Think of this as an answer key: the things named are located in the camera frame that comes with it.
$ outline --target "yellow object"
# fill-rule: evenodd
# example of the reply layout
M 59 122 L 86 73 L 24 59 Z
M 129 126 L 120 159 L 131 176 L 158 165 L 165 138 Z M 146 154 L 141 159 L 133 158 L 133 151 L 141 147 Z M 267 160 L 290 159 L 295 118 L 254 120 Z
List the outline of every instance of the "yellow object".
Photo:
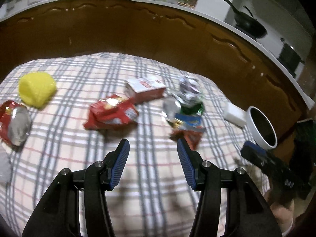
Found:
M 29 106 L 43 107 L 55 92 L 56 82 L 48 73 L 32 72 L 19 80 L 19 95 Z

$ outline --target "white and red box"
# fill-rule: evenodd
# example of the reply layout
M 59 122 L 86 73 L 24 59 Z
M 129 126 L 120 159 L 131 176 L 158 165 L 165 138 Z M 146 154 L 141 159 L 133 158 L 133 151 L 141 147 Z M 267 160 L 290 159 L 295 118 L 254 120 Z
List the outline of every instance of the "white and red box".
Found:
M 161 98 L 166 86 L 155 76 L 130 78 L 126 81 L 125 95 L 133 97 L 135 103 Z

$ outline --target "checkered cloth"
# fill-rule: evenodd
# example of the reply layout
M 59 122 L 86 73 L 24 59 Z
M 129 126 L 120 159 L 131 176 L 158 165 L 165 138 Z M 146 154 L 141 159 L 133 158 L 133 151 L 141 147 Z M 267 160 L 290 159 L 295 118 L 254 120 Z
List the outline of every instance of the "checkered cloth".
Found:
M 0 185 L 0 213 L 18 235 L 61 169 L 85 169 L 115 150 L 121 138 L 127 138 L 131 150 L 121 180 L 112 192 L 106 192 L 116 236 L 188 236 L 200 193 L 186 183 L 176 142 L 169 138 L 172 129 L 162 117 L 163 100 L 137 105 L 138 126 L 133 129 L 100 134 L 83 128 L 89 104 L 112 93 L 123 94 L 130 77 L 155 75 L 167 86 L 167 93 L 179 88 L 181 75 L 198 78 L 206 108 L 202 116 L 206 132 L 198 152 L 219 168 L 244 167 L 261 192 L 269 187 L 260 170 L 240 156 L 244 141 L 253 141 L 250 132 L 223 119 L 228 99 L 205 77 L 117 53 L 41 59 L 11 71 L 0 84 L 0 103 L 9 99 L 20 103 L 18 80 L 33 71 L 49 73 L 56 80 L 57 93 L 43 110 L 29 108 L 33 127 L 23 148 L 12 150 L 2 143 L 13 173 L 10 183 Z M 85 236 L 82 192 L 79 201 Z M 218 235 L 224 231 L 225 213 L 226 197 L 222 195 Z

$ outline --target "white eraser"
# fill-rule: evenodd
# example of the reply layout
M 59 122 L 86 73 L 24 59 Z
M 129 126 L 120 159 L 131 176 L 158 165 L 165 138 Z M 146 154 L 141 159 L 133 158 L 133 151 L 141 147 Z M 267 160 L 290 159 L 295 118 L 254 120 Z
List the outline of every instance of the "white eraser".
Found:
M 225 120 L 240 127 L 244 127 L 246 124 L 246 112 L 230 102 L 227 102 L 223 117 Z

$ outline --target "metal screw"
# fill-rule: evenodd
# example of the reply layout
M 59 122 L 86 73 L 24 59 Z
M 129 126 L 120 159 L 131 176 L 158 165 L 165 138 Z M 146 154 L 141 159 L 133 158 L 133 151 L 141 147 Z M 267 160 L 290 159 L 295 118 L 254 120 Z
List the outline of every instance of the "metal screw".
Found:
M 241 174 L 241 175 L 243 175 L 244 173 L 246 173 L 246 171 L 245 171 L 242 167 L 238 167 L 238 168 L 236 169 L 236 171 L 237 171 L 238 174 Z
M 94 165 L 96 167 L 101 167 L 101 166 L 103 166 L 103 161 L 97 161 L 97 162 L 94 163 Z
M 62 175 L 67 175 L 69 172 L 70 172 L 70 169 L 69 169 L 69 168 L 63 168 L 63 169 L 60 171 L 60 173 L 61 173 Z
M 202 161 L 202 166 L 210 167 L 211 166 L 211 162 L 209 162 L 209 161 Z

